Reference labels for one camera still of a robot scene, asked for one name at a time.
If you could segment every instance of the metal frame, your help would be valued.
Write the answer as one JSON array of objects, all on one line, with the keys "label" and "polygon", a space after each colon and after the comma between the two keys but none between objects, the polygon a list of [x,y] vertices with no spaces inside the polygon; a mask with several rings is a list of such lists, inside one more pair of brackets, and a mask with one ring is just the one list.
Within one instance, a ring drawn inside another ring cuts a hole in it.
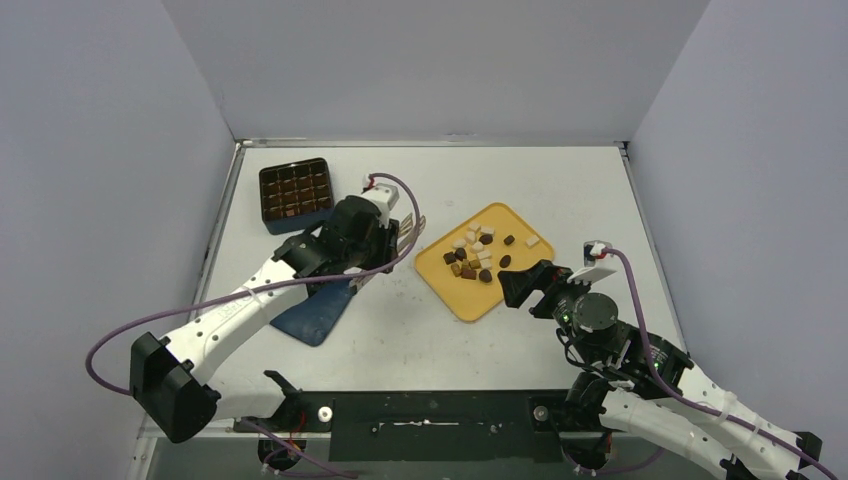
[{"label": "metal frame", "polygon": [[[212,274],[212,271],[215,267],[215,261],[218,255],[218,248],[220,245],[220,240],[222,236],[222,232],[224,227],[226,226],[227,217],[230,212],[230,206],[232,203],[233,192],[235,190],[236,184],[238,182],[239,174],[241,172],[241,167],[244,162],[244,157],[249,148],[308,148],[308,147],[338,147],[338,148],[351,148],[351,147],[569,147],[569,146],[617,146],[619,148],[619,152],[621,154],[621,159],[627,174],[627,178],[630,182],[630,187],[634,195],[634,199],[636,201],[637,209],[639,211],[640,219],[642,221],[642,226],[645,229],[648,243],[651,248],[652,255],[654,257],[655,264],[657,266],[657,270],[659,272],[660,281],[662,284],[663,291],[666,295],[666,299],[671,309],[672,319],[674,321],[674,326],[677,331],[678,337],[681,340],[681,346],[683,350],[686,350],[685,344],[683,343],[683,336],[680,329],[680,324],[678,322],[678,317],[676,313],[676,309],[674,308],[674,304],[672,302],[672,298],[668,289],[668,282],[665,277],[665,272],[662,269],[662,263],[660,261],[659,255],[657,253],[656,245],[653,240],[653,236],[651,234],[650,228],[648,226],[647,220],[645,218],[644,209],[641,201],[639,200],[639,195],[636,189],[636,185],[634,182],[633,174],[630,168],[630,160],[627,152],[627,144],[626,142],[572,142],[572,141],[563,141],[562,139],[555,138],[537,138],[537,139],[528,139],[528,138],[482,138],[477,137],[475,135],[447,135],[440,137],[427,137],[420,139],[386,139],[386,140],[357,140],[357,139],[305,139],[305,138],[279,138],[279,139],[242,139],[236,141],[235,149],[233,152],[233,158],[230,165],[229,173],[227,176],[227,180],[224,186],[224,190],[221,196],[221,202],[218,208],[218,213],[216,216],[215,224],[212,229],[209,243],[206,249],[205,259],[202,265],[202,269],[200,272],[200,280],[198,282],[197,289],[194,295],[194,302],[203,301],[209,288],[209,278]],[[534,392],[525,392],[525,394],[532,396]],[[539,390],[535,393],[539,395],[544,395],[545,390]],[[367,393],[379,393],[385,394],[386,392],[359,392],[363,394]],[[460,393],[460,392],[439,392],[441,394],[449,394],[449,393]],[[467,392],[468,395],[472,394],[480,394],[481,392]],[[580,432],[572,432],[569,433],[568,436],[576,435],[580,436]],[[259,435],[256,433],[240,433],[233,429],[233,423],[230,421],[218,421],[213,422],[202,433],[198,435],[203,438],[233,438],[236,437],[254,437],[259,438]],[[143,479],[146,478],[147,471],[150,466],[150,462],[147,461],[150,459],[152,455],[153,449],[156,445],[156,441],[159,438],[164,438],[164,433],[159,430],[159,428],[153,423],[150,418],[145,417],[144,423],[142,425],[140,436],[138,443],[136,445],[136,456],[134,457],[133,463],[131,464],[130,471],[128,472],[127,478],[130,479]],[[329,432],[303,432],[295,435],[295,438],[298,439],[330,439],[332,441],[332,436]],[[142,459],[140,455],[145,455],[146,459]]]}]

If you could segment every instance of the gray wall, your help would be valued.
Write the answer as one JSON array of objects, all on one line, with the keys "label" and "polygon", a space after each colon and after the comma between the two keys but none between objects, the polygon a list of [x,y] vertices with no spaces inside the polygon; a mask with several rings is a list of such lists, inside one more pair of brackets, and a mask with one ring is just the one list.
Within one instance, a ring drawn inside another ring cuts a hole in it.
[{"label": "gray wall", "polygon": [[124,477],[142,410],[83,358],[190,301],[232,148],[158,1],[0,2],[0,476]]},{"label": "gray wall", "polygon": [[846,25],[839,0],[713,0],[631,154],[695,359],[848,477]]},{"label": "gray wall", "polygon": [[236,137],[632,137],[707,0],[164,0]]}]

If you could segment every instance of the cable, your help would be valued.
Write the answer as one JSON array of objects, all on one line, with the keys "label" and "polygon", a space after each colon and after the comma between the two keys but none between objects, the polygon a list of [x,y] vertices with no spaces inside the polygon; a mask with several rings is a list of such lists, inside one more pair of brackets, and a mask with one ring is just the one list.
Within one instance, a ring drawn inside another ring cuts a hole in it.
[{"label": "cable", "polygon": [[[604,248],[602,252],[603,253],[610,253],[610,254],[617,256],[621,260],[621,263],[624,265],[624,274],[627,276],[627,285],[630,288],[630,297],[633,299],[633,309],[636,311],[636,321],[639,323],[639,336],[642,339],[642,351],[645,355],[645,363],[648,365],[648,370],[651,372],[651,377],[654,379],[654,382],[656,382],[657,386],[659,386],[660,389],[663,392],[666,393],[666,395],[677,400],[678,402],[682,403],[683,405],[686,405],[687,407],[692,408],[694,410],[697,410],[699,412],[703,412],[703,413],[706,413],[708,415],[712,415],[714,417],[720,417],[721,416],[720,411],[715,410],[715,409],[710,408],[710,407],[706,407],[704,405],[697,404],[697,403],[687,399],[686,397],[675,392],[671,387],[668,386],[668,384],[665,383],[665,381],[662,379],[662,377],[660,377],[659,373],[657,372],[656,367],[654,367],[654,359],[651,357],[651,351],[652,350],[651,350],[651,341],[650,341],[650,339],[648,339],[648,327],[647,327],[647,324],[645,322],[645,315],[642,312],[642,301],[639,299],[639,292],[636,289],[636,279],[633,276],[633,267],[630,265],[630,260],[627,259],[627,256],[624,255],[624,253],[622,253],[620,250],[617,250],[615,248]],[[752,432],[757,431],[756,426],[746,422],[745,420],[742,420],[739,417],[734,417],[733,415],[728,415],[727,421],[733,422],[737,425],[740,425],[740,426],[742,426],[742,427],[744,427],[744,428],[746,428],[746,429],[748,429]],[[804,460],[805,462],[809,463],[810,465],[814,466],[817,470],[822,472],[827,478],[829,478],[831,480],[838,480],[836,478],[836,475],[834,475],[833,472],[831,472],[830,470],[825,468],[825,466],[822,465],[821,463],[819,463],[818,460],[816,460],[813,457],[802,452],[800,449],[798,449],[794,445],[785,442],[783,439],[769,433],[766,430],[759,430],[759,431],[757,431],[757,433],[760,436],[762,436],[762,437],[774,442],[775,444],[780,445],[781,447],[785,448],[786,450],[791,452],[793,455],[797,455],[802,460]]]},{"label": "cable", "polygon": [[592,475],[593,477],[602,477],[604,475],[618,475],[621,473],[630,473],[635,472],[636,470],[641,470],[659,460],[659,458],[662,457],[663,453],[665,453],[665,450],[662,448],[658,448],[653,455],[635,465],[628,465],[626,467],[602,468],[601,470],[592,470],[590,468],[581,467],[579,464],[577,464],[577,462],[574,461],[573,458],[568,455],[566,455],[565,458],[567,458],[572,465],[575,465],[580,473]]},{"label": "cable", "polygon": [[[267,430],[266,428],[262,427],[261,425],[257,425],[255,423],[251,422],[250,420],[246,420],[244,418],[241,419],[241,423],[243,425],[247,425],[248,427],[256,430],[257,432],[261,433],[262,435],[265,435],[266,437],[268,437],[268,439],[273,440],[274,442],[280,444],[280,446],[282,446],[283,448],[288,450],[290,453],[293,453],[293,454],[299,456],[300,458],[306,460],[307,462],[315,465],[316,467],[319,467],[319,468],[327,471],[327,473],[280,472],[280,475],[284,475],[284,476],[287,476],[287,477],[300,477],[300,478],[326,478],[326,477],[359,478],[359,475],[357,475],[356,473],[346,472],[344,470],[339,470],[336,467],[330,465],[329,463],[322,462],[321,460],[318,460],[317,458],[313,457],[312,455],[309,455],[308,453],[306,453],[304,451],[301,451],[301,450],[294,448],[293,446],[289,445],[288,442],[286,442],[282,438],[274,435],[270,430]],[[268,463],[269,458],[272,455],[274,455],[276,451],[277,450],[268,454],[268,456],[265,457],[265,461],[263,463]]]},{"label": "cable", "polygon": [[[418,208],[418,201],[415,199],[415,195],[413,195],[412,190],[409,188],[409,186],[407,186],[406,183],[404,183],[403,181],[401,181],[401,179],[397,178],[394,175],[391,175],[389,173],[372,173],[370,175],[370,178],[372,180],[375,179],[375,178],[385,178],[385,179],[388,179],[388,180],[395,182],[396,184],[398,184],[399,187],[401,187],[406,192],[406,195],[409,197],[410,203],[412,203],[412,211],[415,214],[415,228],[414,228],[413,232],[410,232],[410,235],[415,235],[415,236],[412,237],[412,241],[409,242],[409,246],[401,254],[399,254],[397,256],[397,258],[395,258],[391,262],[383,265],[382,267],[373,268],[371,270],[365,270],[365,271],[357,272],[357,273],[346,273],[346,274],[341,274],[341,275],[325,275],[323,277],[307,277],[307,278],[297,278],[297,279],[293,279],[293,280],[284,280],[282,282],[270,283],[268,285],[262,285],[260,287],[256,287],[256,288],[252,289],[252,291],[254,293],[262,293],[262,292],[266,292],[268,290],[277,290],[277,289],[280,289],[280,288],[283,288],[283,287],[289,287],[289,286],[292,286],[292,285],[306,285],[306,284],[311,284],[311,283],[335,282],[335,281],[340,281],[340,280],[350,280],[352,278],[367,277],[369,275],[374,275],[374,274],[377,274],[377,273],[381,273],[385,270],[388,270],[388,269],[394,267],[395,265],[397,265],[398,263],[400,263],[404,258],[406,258],[406,256],[409,255],[410,252],[412,252],[412,249],[415,248],[415,242],[418,241],[418,235],[420,234],[419,227],[421,225],[421,211]],[[165,310],[163,312],[155,313],[153,315],[148,315],[146,317],[139,318],[138,320],[134,320],[134,321],[122,326],[122,327],[118,327],[115,330],[112,330],[111,332],[107,333],[105,336],[103,336],[103,338],[98,340],[97,343],[95,343],[93,347],[91,347],[91,350],[89,350],[88,354],[85,356],[85,371],[88,372],[88,376],[91,377],[92,380],[97,382],[101,387],[103,387],[107,390],[111,390],[115,393],[119,393],[121,395],[130,395],[129,389],[121,388],[117,385],[112,384],[111,382],[109,382],[106,379],[104,379],[103,377],[101,377],[96,371],[94,371],[94,355],[97,353],[98,350],[103,348],[103,345],[106,345],[106,343],[108,343],[110,340],[112,340],[113,338],[117,337],[118,335],[126,332],[127,330],[132,330],[133,328],[139,327],[139,326],[144,325],[146,323],[150,323],[150,322],[153,322],[155,320],[160,320],[160,319],[167,318],[167,317],[172,317],[174,315],[179,315],[181,313],[189,313],[189,312],[193,312],[195,310],[200,310],[200,309],[203,309],[203,308],[209,308],[209,307],[214,307],[216,305],[222,305],[224,303],[229,303],[229,302],[232,302],[233,300],[238,300],[240,298],[244,298],[244,297],[247,297],[249,295],[251,295],[250,291],[242,290],[240,292],[231,293],[229,295],[225,295],[225,296],[219,297],[219,298],[213,298],[212,300],[206,300],[205,302],[196,303],[194,305],[188,305],[188,306],[185,306],[185,307],[174,308],[172,310]]]},{"label": "cable", "polygon": [[602,372],[601,369],[595,367],[594,365],[589,365],[586,362],[578,362],[576,358],[573,358],[569,355],[571,353],[571,347],[574,345],[574,342],[580,340],[579,338],[573,340],[569,338],[568,340],[564,340],[563,337],[567,337],[567,335],[561,328],[556,329],[556,335],[557,340],[559,340],[559,343],[561,343],[562,346],[565,347],[565,361],[568,362],[569,365],[583,370],[594,372],[602,377],[604,376],[604,372]]}]

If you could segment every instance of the black cable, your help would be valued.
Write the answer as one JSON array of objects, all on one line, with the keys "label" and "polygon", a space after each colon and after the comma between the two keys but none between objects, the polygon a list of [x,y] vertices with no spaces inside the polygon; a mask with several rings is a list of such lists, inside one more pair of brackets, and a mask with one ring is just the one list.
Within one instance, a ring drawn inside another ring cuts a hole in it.
[{"label": "black cable", "polygon": [[568,340],[565,340],[565,338],[567,338],[567,335],[566,335],[565,331],[561,328],[556,329],[556,336],[557,336],[557,340],[559,340],[559,343],[561,343],[563,348],[565,348],[565,361],[568,362],[569,365],[572,365],[574,367],[577,367],[577,368],[580,368],[580,369],[583,369],[583,370],[588,370],[590,372],[597,373],[598,375],[600,375],[602,377],[604,376],[604,372],[601,371],[599,368],[595,367],[594,365],[589,365],[588,363],[585,363],[585,362],[578,362],[576,358],[573,358],[570,355],[571,354],[571,347],[574,345],[574,342],[577,341],[577,340],[572,340],[571,338],[568,338]]}]

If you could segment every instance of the white connector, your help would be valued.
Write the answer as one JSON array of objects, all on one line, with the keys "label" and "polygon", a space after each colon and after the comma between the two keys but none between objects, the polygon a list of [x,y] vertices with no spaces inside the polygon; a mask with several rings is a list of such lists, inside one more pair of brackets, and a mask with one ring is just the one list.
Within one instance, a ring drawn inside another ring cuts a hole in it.
[{"label": "white connector", "polygon": [[586,247],[589,246],[591,246],[591,249],[589,250],[589,255],[583,258],[583,268],[568,277],[569,283],[591,285],[609,277],[617,271],[615,268],[617,265],[611,258],[612,256],[604,255],[603,253],[603,250],[611,247],[612,244],[593,240],[583,244],[583,251],[585,252]]},{"label": "white connector", "polygon": [[400,193],[398,193],[398,189],[394,185],[386,185],[385,183],[378,183],[374,185],[374,188],[367,190],[360,197],[368,200],[373,203],[380,209],[380,224],[383,228],[387,228],[389,226],[389,220],[391,220],[392,209],[397,205],[398,200],[400,199]]}]

